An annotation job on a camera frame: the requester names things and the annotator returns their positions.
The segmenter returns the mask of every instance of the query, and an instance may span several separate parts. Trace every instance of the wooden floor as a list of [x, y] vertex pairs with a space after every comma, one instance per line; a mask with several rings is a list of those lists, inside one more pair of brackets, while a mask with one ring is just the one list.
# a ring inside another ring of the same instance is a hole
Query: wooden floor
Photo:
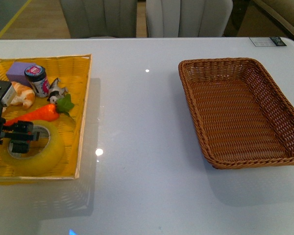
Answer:
[[[146, 37], [145, 2], [138, 1], [137, 37]], [[58, 0], [32, 0], [0, 39], [70, 38]]]

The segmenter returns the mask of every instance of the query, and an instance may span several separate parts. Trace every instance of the jar label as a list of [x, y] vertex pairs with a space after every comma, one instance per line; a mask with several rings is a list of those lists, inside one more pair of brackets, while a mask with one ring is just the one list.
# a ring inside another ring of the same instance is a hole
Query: jar label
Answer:
[[48, 81], [48, 78], [45, 77], [44, 79], [37, 81], [37, 82], [30, 82], [35, 94], [38, 97], [47, 97], [48, 96], [48, 91], [50, 88], [50, 83]]
[[26, 69], [26, 74], [29, 76], [35, 76], [37, 74], [40, 74], [42, 72], [43, 68], [38, 65], [33, 65]]

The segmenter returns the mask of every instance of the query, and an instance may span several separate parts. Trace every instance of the toy carrot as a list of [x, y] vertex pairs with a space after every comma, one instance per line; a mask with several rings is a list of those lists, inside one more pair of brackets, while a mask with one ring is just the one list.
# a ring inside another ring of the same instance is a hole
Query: toy carrot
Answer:
[[58, 99], [57, 104], [47, 104], [33, 112], [24, 114], [22, 116], [16, 117], [5, 123], [6, 126], [10, 126], [15, 122], [21, 121], [34, 121], [34, 120], [45, 120], [54, 121], [60, 117], [60, 113], [64, 113], [68, 116], [69, 110], [74, 107], [71, 103], [71, 95], [67, 94], [64, 98]]

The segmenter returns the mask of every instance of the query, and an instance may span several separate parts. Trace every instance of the yellow floor line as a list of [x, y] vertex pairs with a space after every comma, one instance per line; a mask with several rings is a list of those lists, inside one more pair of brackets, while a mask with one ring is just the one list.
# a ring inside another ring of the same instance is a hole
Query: yellow floor line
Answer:
[[18, 16], [24, 11], [24, 9], [30, 4], [32, 0], [27, 0], [27, 2], [18, 10], [18, 12], [12, 17], [12, 19], [6, 24], [6, 26], [0, 31], [0, 38], [8, 30], [8, 28], [13, 24], [13, 22], [18, 18]]

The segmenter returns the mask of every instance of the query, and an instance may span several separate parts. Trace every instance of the wicker basket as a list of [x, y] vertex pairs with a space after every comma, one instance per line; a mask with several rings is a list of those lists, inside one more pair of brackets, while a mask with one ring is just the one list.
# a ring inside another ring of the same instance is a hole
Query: wicker basket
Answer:
[[[74, 108], [70, 111], [72, 118], [60, 115], [53, 123], [57, 127], [65, 142], [65, 154], [56, 167], [50, 172], [39, 177], [25, 177], [17, 174], [11, 167], [6, 165], [0, 158], [0, 182], [33, 182], [38, 180], [67, 180], [79, 177], [81, 161], [81, 146], [84, 131], [87, 95], [92, 57], [91, 55], [72, 55], [46, 58], [20, 58], [0, 59], [0, 80], [8, 80], [6, 72], [13, 62], [33, 62], [46, 68], [48, 80], [51, 83], [59, 77], [60, 87], [67, 87], [71, 94]], [[2, 114], [7, 120], [31, 112], [48, 104], [47, 98], [36, 97], [35, 102], [28, 110], [20, 106], [10, 106]]]
[[178, 68], [203, 155], [213, 167], [294, 165], [294, 108], [261, 63], [198, 59]]

